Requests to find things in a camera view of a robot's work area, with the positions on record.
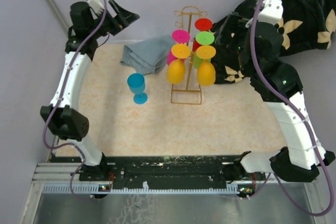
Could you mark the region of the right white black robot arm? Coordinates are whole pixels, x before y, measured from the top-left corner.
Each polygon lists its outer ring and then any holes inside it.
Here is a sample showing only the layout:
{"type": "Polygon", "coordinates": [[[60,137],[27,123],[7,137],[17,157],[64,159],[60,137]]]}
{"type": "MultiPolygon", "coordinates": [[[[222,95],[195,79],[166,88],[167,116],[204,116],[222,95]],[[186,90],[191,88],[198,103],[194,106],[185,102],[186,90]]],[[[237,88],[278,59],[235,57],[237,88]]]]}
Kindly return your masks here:
{"type": "Polygon", "coordinates": [[[275,152],[245,152],[234,167],[242,180],[254,172],[274,173],[286,182],[312,182],[319,167],[335,160],[325,150],[309,120],[303,86],[296,69],[280,60],[282,35],[275,22],[228,14],[216,24],[215,44],[225,55],[237,57],[243,76],[274,114],[286,144],[275,152]]]}

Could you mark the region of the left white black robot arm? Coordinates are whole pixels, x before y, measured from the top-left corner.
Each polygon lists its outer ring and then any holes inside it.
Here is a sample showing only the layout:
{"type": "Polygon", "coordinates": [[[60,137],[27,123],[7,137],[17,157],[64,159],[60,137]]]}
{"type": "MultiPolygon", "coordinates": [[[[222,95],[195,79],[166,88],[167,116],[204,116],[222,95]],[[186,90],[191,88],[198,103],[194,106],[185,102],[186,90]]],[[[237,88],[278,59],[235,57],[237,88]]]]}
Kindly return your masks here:
{"type": "Polygon", "coordinates": [[[42,106],[40,115],[45,130],[77,149],[81,155],[80,178],[88,181],[104,180],[109,166],[106,156],[89,136],[89,120],[79,110],[82,84],[98,48],[98,39],[115,36],[140,18],[125,10],[114,0],[108,3],[116,13],[112,17],[100,0],[76,2],[70,7],[72,26],[68,30],[65,64],[62,75],[48,106],[42,106]]]}

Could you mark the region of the pink plastic wine glass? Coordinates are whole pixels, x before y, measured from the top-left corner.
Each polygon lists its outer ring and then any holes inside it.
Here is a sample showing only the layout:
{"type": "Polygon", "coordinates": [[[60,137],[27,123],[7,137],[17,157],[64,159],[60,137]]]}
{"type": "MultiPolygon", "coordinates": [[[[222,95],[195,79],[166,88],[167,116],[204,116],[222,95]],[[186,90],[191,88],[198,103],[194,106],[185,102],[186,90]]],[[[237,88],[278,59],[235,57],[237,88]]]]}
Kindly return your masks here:
{"type": "Polygon", "coordinates": [[[175,44],[171,47],[166,64],[170,65],[174,60],[181,59],[182,62],[189,56],[184,53],[188,47],[187,43],[190,39],[190,34],[182,29],[178,29],[172,32],[172,39],[175,44]]]}

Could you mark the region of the blue plastic wine glass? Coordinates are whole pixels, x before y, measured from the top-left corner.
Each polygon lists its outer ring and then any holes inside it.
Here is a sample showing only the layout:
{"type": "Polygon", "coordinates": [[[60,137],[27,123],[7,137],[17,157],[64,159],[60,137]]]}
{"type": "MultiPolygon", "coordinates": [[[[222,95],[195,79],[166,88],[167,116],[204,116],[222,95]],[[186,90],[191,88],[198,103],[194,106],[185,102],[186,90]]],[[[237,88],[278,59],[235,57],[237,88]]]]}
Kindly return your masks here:
{"type": "Polygon", "coordinates": [[[134,94],[133,101],[136,104],[145,104],[148,100],[145,91],[145,78],[142,74],[133,73],[127,79],[130,91],[134,94]]]}

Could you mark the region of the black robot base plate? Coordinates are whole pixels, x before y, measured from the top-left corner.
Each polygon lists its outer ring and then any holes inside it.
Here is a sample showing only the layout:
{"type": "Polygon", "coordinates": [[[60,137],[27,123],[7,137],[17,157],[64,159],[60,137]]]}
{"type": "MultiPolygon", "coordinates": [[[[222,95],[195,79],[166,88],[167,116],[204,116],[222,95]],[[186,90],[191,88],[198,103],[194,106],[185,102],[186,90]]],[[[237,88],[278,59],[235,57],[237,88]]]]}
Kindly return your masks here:
{"type": "Polygon", "coordinates": [[[248,173],[239,155],[104,157],[96,167],[84,166],[82,182],[107,181],[114,189],[189,190],[225,189],[240,180],[261,181],[265,175],[248,173]]]}

